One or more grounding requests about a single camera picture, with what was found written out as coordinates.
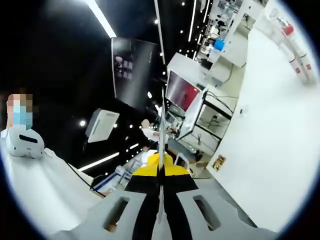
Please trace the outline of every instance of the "small gold plate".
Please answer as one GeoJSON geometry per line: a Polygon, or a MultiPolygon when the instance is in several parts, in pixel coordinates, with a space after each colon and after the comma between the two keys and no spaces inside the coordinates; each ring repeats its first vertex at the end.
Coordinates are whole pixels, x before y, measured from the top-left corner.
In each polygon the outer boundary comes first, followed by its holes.
{"type": "Polygon", "coordinates": [[[224,156],[219,155],[212,167],[218,172],[225,161],[226,158],[224,156]]]}

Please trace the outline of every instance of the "white chair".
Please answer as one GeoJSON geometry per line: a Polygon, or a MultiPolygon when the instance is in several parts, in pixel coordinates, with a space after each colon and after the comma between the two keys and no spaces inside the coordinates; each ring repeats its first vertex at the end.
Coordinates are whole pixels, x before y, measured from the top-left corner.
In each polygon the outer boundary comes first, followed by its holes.
{"type": "Polygon", "coordinates": [[[183,155],[181,152],[179,152],[178,155],[176,156],[176,159],[175,159],[175,161],[174,161],[174,164],[177,165],[179,158],[181,158],[181,159],[185,162],[184,168],[185,168],[185,169],[190,173],[190,175],[191,175],[191,172],[190,172],[190,162],[189,162],[189,160],[186,158],[186,156],[183,155]]]}

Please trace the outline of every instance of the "yellow panel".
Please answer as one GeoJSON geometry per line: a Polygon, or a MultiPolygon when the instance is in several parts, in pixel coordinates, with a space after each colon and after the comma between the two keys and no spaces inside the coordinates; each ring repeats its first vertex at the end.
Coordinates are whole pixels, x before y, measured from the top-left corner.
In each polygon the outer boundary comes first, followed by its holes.
{"type": "Polygon", "coordinates": [[[178,165],[164,165],[165,175],[166,176],[178,176],[178,175],[189,175],[187,169],[178,165]]]}
{"type": "Polygon", "coordinates": [[[133,175],[134,176],[157,176],[158,165],[150,165],[150,166],[143,166],[136,170],[133,175]]]}
{"type": "MultiPolygon", "coordinates": [[[[174,164],[174,160],[173,160],[172,156],[170,156],[169,154],[165,153],[164,154],[163,163],[165,165],[172,165],[172,164],[174,164]]],[[[147,165],[150,166],[150,165],[153,165],[153,164],[156,164],[156,165],[159,164],[159,153],[153,154],[148,158],[147,165]]]]}

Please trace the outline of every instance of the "white cloth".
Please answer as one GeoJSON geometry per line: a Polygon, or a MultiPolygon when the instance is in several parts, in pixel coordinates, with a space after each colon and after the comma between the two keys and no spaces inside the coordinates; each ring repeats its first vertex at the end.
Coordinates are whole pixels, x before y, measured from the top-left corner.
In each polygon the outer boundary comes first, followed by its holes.
{"type": "MultiPolygon", "coordinates": [[[[141,129],[143,134],[150,140],[154,141],[154,142],[159,142],[159,136],[155,136],[154,133],[156,133],[157,131],[151,130],[149,128],[142,128],[141,129]]],[[[166,134],[165,135],[165,144],[168,143],[168,139],[169,136],[166,134]]]]}
{"type": "Polygon", "coordinates": [[[148,164],[148,158],[150,156],[152,156],[153,154],[157,153],[158,151],[157,150],[149,150],[149,151],[146,151],[145,153],[143,153],[142,157],[141,157],[141,162],[142,162],[142,165],[141,167],[145,167],[147,166],[148,164]]]}

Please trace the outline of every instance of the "white shirt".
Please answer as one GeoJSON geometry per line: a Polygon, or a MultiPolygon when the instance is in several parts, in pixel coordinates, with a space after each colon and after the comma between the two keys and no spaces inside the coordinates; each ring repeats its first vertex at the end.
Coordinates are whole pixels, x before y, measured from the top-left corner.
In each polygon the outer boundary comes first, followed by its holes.
{"type": "MultiPolygon", "coordinates": [[[[142,128],[141,130],[142,130],[143,134],[144,134],[148,139],[150,139],[150,140],[152,140],[152,141],[154,141],[154,142],[156,142],[156,143],[159,142],[159,136],[158,136],[158,135],[157,135],[157,136],[154,135],[154,133],[155,133],[156,131],[151,130],[151,129],[149,129],[149,128],[142,128]]],[[[168,139],[169,139],[169,136],[166,134],[166,135],[165,135],[165,144],[168,143],[168,139]]]]}

